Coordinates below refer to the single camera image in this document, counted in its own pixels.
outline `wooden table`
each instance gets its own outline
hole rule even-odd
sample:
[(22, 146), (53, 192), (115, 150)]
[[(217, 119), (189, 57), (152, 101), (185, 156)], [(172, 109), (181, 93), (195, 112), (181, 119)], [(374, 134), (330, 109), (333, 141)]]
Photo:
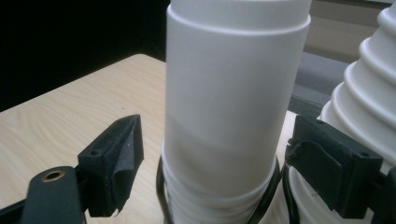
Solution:
[[(0, 208), (26, 196), (30, 179), (77, 155), (116, 119), (140, 114), (145, 159), (131, 198), (116, 217), (88, 223), (163, 223), (155, 176), (164, 129), (165, 63), (135, 55), (0, 113)], [(291, 137), (288, 112), (277, 154)]]

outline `white plastic tube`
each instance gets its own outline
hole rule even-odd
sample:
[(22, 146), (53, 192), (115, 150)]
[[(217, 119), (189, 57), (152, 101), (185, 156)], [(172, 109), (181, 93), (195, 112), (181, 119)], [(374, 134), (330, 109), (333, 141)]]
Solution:
[[(381, 170), (387, 174), (396, 166), (396, 4), (382, 10), (378, 22), (374, 35), (361, 43), (361, 58), (346, 69), (345, 82), (332, 92), (319, 118), (383, 156)], [(341, 218), (293, 168), (290, 189), (303, 224), (368, 224), (374, 215), (368, 209), (363, 219)], [(261, 223), (287, 223), (287, 209), (279, 186)]]
[(266, 189), (311, 0), (168, 8), (163, 172), (176, 223), (244, 223)]

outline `screw hole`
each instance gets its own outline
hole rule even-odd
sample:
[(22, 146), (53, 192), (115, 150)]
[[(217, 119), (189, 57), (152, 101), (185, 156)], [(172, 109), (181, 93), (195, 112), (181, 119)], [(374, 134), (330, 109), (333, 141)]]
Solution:
[(98, 150), (93, 150), (93, 151), (91, 152), (91, 155), (92, 155), (92, 156), (99, 155), (99, 151), (98, 151)]
[(370, 156), (367, 152), (361, 152), (359, 154), (361, 154), (361, 156), (363, 156), (363, 157), (369, 157)]
[(63, 170), (52, 171), (43, 177), (43, 182), (52, 182), (58, 180), (64, 176), (65, 172)]

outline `white pipe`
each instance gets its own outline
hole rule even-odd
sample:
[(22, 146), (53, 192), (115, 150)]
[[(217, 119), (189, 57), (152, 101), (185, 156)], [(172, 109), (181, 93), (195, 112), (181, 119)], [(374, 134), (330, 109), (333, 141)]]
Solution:
[[(334, 89), (319, 118), (383, 156), (381, 170), (387, 174), (396, 166), (396, 4), (381, 11), (378, 21), (380, 27), (361, 43), (361, 58), (346, 69), (345, 82)], [(290, 189), (304, 224), (368, 224), (374, 215), (367, 209), (363, 219), (341, 218), (292, 168)], [(289, 221), (287, 209), (279, 186), (261, 223)]]
[(311, 0), (168, 8), (163, 172), (176, 223), (243, 223), (266, 189)]

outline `black cable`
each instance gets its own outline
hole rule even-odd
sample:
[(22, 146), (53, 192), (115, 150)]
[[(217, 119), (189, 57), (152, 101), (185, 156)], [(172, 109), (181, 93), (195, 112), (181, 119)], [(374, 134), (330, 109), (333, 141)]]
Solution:
[(294, 201), (293, 195), (290, 190), (289, 182), (289, 166), (285, 163), (282, 168), (282, 185), (283, 193), (285, 194), (286, 204), (289, 211), (289, 223), (299, 224), (300, 216), (298, 214), (297, 203)]
[(163, 158), (160, 158), (160, 161), (158, 162), (156, 188), (157, 188), (157, 196), (160, 201), (161, 209), (163, 210), (163, 219), (164, 219), (163, 223), (173, 224), (171, 212), (169, 210), (169, 206), (168, 203), (166, 202), (166, 196), (165, 196), (165, 178), (163, 177)]
[(262, 199), (260, 200), (259, 205), (257, 206), (256, 210), (254, 211), (253, 215), (248, 220), (247, 224), (257, 224), (262, 220), (262, 217), (267, 212), (267, 210), (271, 204), (271, 201), (274, 198), (274, 195), (275, 195), (276, 189), (277, 189), (277, 185), (279, 184), (280, 179), (281, 179), (281, 174), (279, 172), (279, 162), (276, 159), (276, 168), (275, 168), (274, 173), (271, 177), (270, 183), (268, 184), (268, 188), (262, 195)]

